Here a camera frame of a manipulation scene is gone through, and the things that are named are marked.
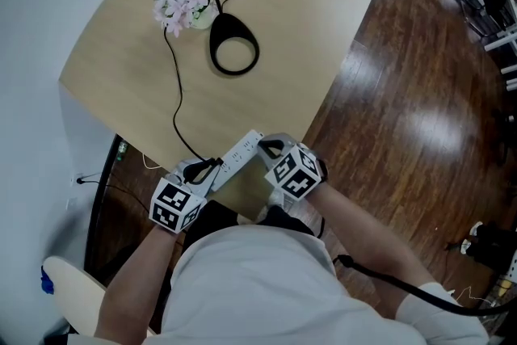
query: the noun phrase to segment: lamp base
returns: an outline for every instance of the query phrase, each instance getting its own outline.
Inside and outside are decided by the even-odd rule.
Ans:
[[[240,70],[229,70],[221,66],[217,60],[217,50],[219,47],[229,39],[240,38],[247,40],[253,46],[255,56],[253,61],[244,69]],[[257,39],[251,33],[251,30],[237,19],[235,16],[228,13],[219,14],[213,21],[212,30],[210,31],[210,57],[214,66],[225,75],[238,76],[249,72],[259,60],[260,47]]]

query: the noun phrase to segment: wooden floor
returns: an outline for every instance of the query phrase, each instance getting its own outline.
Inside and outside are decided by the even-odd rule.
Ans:
[[[327,161],[330,182],[400,234],[447,289],[472,286],[479,297],[492,272],[456,252],[446,269],[443,249],[476,221],[509,227],[515,216],[509,167],[496,166],[491,148],[491,111],[502,105],[498,68],[455,0],[373,0],[304,142]],[[111,184],[149,203],[165,171],[146,170],[130,148],[113,173]],[[297,214],[318,228],[311,208]],[[132,197],[108,189],[96,265],[150,227]],[[332,256],[341,251],[329,230],[323,240]],[[378,306],[366,277],[341,268],[338,275],[352,296]],[[461,303],[476,304],[465,296]]]

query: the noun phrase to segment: forearm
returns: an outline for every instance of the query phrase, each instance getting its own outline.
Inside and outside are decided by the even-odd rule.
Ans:
[[[110,283],[95,337],[123,345],[144,341],[177,236],[155,227]]]
[[[307,200],[326,219],[357,263],[416,286],[434,281],[396,234],[328,184],[317,187]],[[373,282],[393,316],[405,293],[377,280]]]

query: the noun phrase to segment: blue object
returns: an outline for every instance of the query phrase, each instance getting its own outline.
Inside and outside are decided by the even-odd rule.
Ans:
[[[43,289],[43,292],[48,293],[49,295],[54,294],[54,283],[43,270],[43,266],[41,267],[41,288]]]

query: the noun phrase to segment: wooden table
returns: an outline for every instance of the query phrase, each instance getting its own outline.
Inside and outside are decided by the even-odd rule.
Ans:
[[[212,67],[209,31],[171,36],[185,88],[178,125],[187,141],[201,154],[219,157],[251,129],[301,140],[370,1],[228,1],[225,11],[241,19],[261,47],[257,66],[237,78]],[[191,154],[173,128],[178,85],[152,9],[153,0],[104,0],[76,43],[61,83],[106,126],[169,170]],[[221,61],[239,65],[242,51],[231,46],[221,47]],[[240,212],[244,200],[255,209],[267,192],[256,176],[244,172],[218,196]]]

